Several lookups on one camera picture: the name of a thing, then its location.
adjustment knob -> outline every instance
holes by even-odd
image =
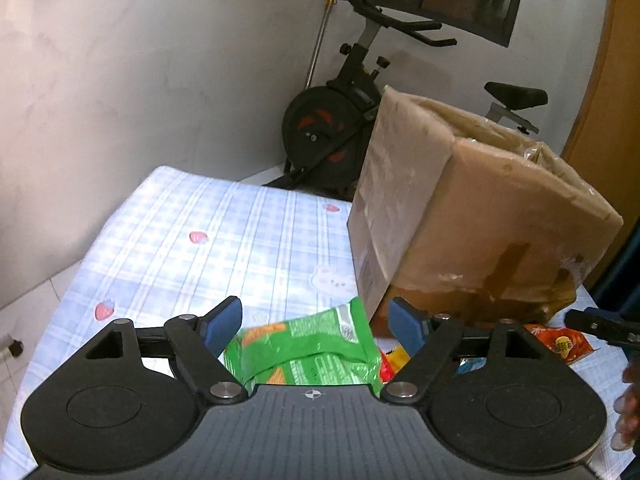
[[[376,65],[378,65],[380,68],[386,68],[390,64],[391,64],[391,62],[386,57],[378,56],[378,60],[376,61]]]

exercise bike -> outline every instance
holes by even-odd
[[[337,77],[325,86],[310,88],[319,47],[335,0],[327,0],[316,39],[306,88],[287,108],[282,120],[282,140],[287,153],[284,175],[267,186],[293,189],[307,184],[344,195],[362,170],[369,138],[382,94],[375,84],[389,61],[378,57],[377,68],[368,72],[365,56],[381,27],[394,28],[428,46],[453,46],[457,41],[431,40],[419,31],[438,30],[440,22],[402,22],[387,16],[369,0],[346,0],[364,16],[366,25],[358,41],[340,47],[346,56]]]
[[[500,119],[505,117],[516,123],[518,130],[525,135],[540,133],[538,127],[531,124],[524,117],[514,113],[514,110],[546,105],[549,102],[549,96],[544,90],[497,83],[495,81],[489,81],[484,85],[484,89],[498,101],[497,103],[491,103],[489,111],[485,115],[487,119],[492,120],[494,123],[499,123]]]

circular pad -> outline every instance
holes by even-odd
[[[121,386],[94,386],[71,397],[66,412],[88,428],[113,428],[131,420],[140,408],[140,396],[133,390]]]
[[[564,467],[594,449],[606,411],[565,364],[490,363],[434,394],[428,418],[444,444],[478,465],[519,474]]]
[[[560,401],[536,386],[509,384],[492,391],[486,408],[494,418],[514,428],[539,428],[560,415]]]
[[[116,368],[119,359],[95,362],[53,374],[27,399],[21,425],[37,462],[92,474],[128,470],[191,433],[198,412],[182,383],[142,365]]]

finger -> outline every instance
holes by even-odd
[[[616,431],[623,436],[633,437],[640,428],[640,418],[637,415],[621,415],[616,422]]]
[[[624,383],[640,382],[640,360],[636,359],[622,372],[622,381]]]
[[[632,415],[639,408],[638,397],[631,386],[613,403],[613,410],[620,415]]]
[[[635,444],[635,441],[629,440],[626,436],[619,433],[614,434],[611,439],[611,449],[613,451],[626,451],[631,449]]]

metal pole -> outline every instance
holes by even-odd
[[[311,62],[309,63],[309,70],[306,71],[305,90],[311,86],[311,81],[314,78],[316,63],[318,62],[318,56],[320,54],[320,47],[322,45],[322,40],[324,39],[324,32],[326,31],[329,15],[331,14],[331,9],[334,7],[334,3],[335,0],[326,0],[324,14],[322,15],[322,22],[320,22],[320,30],[318,30],[316,44],[314,45],[314,52],[311,55]]]

